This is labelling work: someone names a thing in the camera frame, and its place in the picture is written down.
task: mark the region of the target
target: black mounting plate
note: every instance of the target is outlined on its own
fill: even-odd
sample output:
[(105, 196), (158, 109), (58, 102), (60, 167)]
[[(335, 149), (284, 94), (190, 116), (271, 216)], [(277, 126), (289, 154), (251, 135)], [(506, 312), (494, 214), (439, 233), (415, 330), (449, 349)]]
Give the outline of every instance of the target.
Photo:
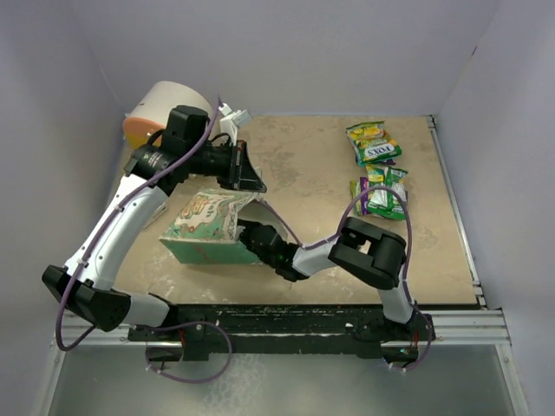
[[(381, 305), (173, 306), (177, 315), (168, 326), (197, 320), (215, 323), (230, 336), (235, 354), (353, 354), (370, 359), (385, 355), (381, 346), (385, 341), (410, 342), (415, 333), (420, 340), (428, 338), (422, 316), (416, 315), (407, 329), (385, 320)], [(180, 335), (132, 328), (128, 339), (179, 342)], [(227, 352), (224, 338), (212, 329), (187, 328), (185, 339), (187, 361), (204, 361), (211, 353)], [(395, 352), (392, 349), (388, 348), (390, 354)]]

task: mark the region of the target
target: candy wrapper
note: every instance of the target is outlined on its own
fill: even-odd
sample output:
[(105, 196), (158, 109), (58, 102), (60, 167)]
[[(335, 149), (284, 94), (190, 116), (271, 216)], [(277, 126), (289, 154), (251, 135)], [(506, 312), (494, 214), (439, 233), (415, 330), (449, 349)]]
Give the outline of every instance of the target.
[(383, 121), (368, 121), (346, 129), (355, 149), (356, 163), (365, 166), (401, 155), (401, 147), (385, 131)]
[[(367, 166), (367, 171), (367, 178), (359, 178), (350, 182), (353, 198), (371, 186), (385, 185), (396, 191), (405, 202), (407, 201), (408, 194), (402, 183), (408, 173), (407, 171), (379, 165), (369, 165)], [(384, 190), (369, 192), (357, 201), (355, 204), (355, 214), (358, 216), (372, 214), (381, 218), (405, 219), (397, 198)]]

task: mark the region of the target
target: white bracket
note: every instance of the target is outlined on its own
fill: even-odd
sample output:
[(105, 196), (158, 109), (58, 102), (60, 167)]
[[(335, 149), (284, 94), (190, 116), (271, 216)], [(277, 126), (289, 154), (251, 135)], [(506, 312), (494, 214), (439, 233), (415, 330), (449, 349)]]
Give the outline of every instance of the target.
[(251, 121), (252, 117), (246, 110), (232, 111), (225, 103), (219, 107), (219, 111), (224, 116), (219, 121), (219, 131), (229, 134), (232, 145), (236, 146), (239, 128)]

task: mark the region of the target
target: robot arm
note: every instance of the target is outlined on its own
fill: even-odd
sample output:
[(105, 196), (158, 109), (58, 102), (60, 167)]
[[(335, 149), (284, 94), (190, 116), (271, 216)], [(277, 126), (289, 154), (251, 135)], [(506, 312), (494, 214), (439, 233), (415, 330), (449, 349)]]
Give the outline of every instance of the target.
[[(402, 237), (360, 219), (348, 218), (339, 237), (307, 249), (286, 243), (270, 225), (241, 220), (239, 224), (245, 227), (241, 242), (283, 278), (295, 282), (339, 266), (378, 290), (387, 319), (404, 324), (413, 317), (408, 293), (399, 278), (406, 260)], [(366, 243), (370, 246), (363, 253), (360, 249)]]
[[(190, 173), (215, 176), (225, 189), (266, 191), (248, 158), (246, 143), (233, 141), (230, 135), (230, 140), (220, 146), (205, 142), (186, 163), (142, 189), (126, 204), (121, 203), (137, 187), (188, 153), (199, 141), (207, 122), (208, 114), (196, 107), (174, 108), (166, 129), (155, 133), (146, 145), (133, 152), (114, 199), (79, 250), (63, 267), (51, 265), (44, 271), (43, 282), (60, 302), (70, 278), (80, 265), (83, 267), (71, 290), (67, 308), (97, 328), (110, 331), (121, 323), (159, 327), (166, 319), (169, 305), (164, 300), (116, 291), (113, 287), (117, 271), (145, 223)], [(233, 122), (231, 114), (226, 125)], [(159, 136), (162, 136), (160, 146), (154, 146)], [(114, 210), (117, 211), (114, 219), (94, 244), (88, 260), (83, 261), (83, 253), (106, 219), (114, 215)]]

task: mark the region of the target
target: white wall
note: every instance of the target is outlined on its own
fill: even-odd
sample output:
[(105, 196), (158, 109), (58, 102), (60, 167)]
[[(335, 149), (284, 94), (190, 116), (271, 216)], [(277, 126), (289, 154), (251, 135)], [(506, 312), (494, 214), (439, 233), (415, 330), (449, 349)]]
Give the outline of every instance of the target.
[(436, 114), (498, 0), (71, 0), (129, 111), (153, 83), (272, 114)]
[(65, 2), (2, 1), (2, 414), (29, 415), (57, 306), (42, 272), (62, 264), (100, 215), (121, 121)]
[(506, 0), (439, 116), (490, 307), (536, 415), (555, 412), (555, 3)]

